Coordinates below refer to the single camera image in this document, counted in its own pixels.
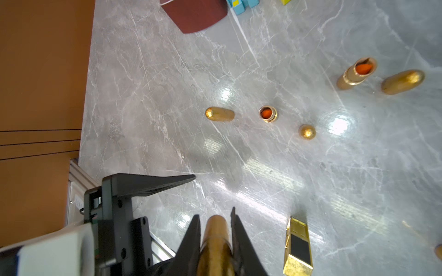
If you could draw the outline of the gold lipstick cap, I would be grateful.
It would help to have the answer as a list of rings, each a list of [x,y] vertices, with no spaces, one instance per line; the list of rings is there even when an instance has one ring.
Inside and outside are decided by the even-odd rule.
[[[312,125],[303,124],[298,129],[299,136],[305,140],[312,140],[316,137],[316,129]]]
[[[395,95],[418,87],[424,80],[425,72],[406,70],[386,78],[381,84],[381,91],[387,95]]]

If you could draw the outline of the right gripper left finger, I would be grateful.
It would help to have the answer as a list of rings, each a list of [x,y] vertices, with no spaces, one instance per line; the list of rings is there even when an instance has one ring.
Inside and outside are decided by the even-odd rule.
[[[176,256],[166,270],[165,276],[195,276],[199,263],[200,243],[200,216],[194,215]]]

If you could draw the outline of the blue owl toy cube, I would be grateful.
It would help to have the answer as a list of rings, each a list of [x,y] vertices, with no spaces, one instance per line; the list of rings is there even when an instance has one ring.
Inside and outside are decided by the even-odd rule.
[[[245,12],[246,8],[253,8],[257,6],[260,1],[259,0],[227,0],[230,8],[232,8],[236,15],[240,15]]]

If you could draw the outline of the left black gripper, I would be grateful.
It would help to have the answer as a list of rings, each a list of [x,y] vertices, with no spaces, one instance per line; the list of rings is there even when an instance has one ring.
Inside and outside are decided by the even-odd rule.
[[[143,276],[153,263],[147,218],[135,219],[132,198],[148,197],[196,179],[118,173],[84,195],[84,222],[92,225],[98,276]]]

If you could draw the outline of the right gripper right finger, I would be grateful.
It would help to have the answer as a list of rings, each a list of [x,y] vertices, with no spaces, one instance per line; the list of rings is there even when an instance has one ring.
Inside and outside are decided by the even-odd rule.
[[[231,232],[233,250],[233,268],[236,276],[267,276],[261,264],[252,242],[245,228],[236,214],[236,208],[231,211]]]

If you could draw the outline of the dark red metronome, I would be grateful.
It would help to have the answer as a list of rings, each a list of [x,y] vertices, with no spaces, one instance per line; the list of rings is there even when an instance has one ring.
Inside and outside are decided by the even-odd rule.
[[[228,13],[224,0],[169,0],[160,6],[184,34],[207,29]]]

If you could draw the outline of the square gold black lipstick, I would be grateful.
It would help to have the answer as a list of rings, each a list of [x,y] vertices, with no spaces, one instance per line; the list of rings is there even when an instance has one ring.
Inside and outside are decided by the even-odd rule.
[[[285,276],[310,276],[313,272],[310,237],[306,223],[290,217],[285,236]]]

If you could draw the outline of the front aluminium rail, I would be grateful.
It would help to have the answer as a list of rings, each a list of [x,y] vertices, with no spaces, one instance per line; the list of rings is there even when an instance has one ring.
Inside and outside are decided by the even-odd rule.
[[[65,225],[90,225],[96,267],[119,266],[124,275],[169,264],[176,256],[165,243],[152,237],[147,217],[134,219],[131,197],[118,193],[122,188],[118,181],[132,178],[115,174],[99,184],[75,160],[70,162]]]

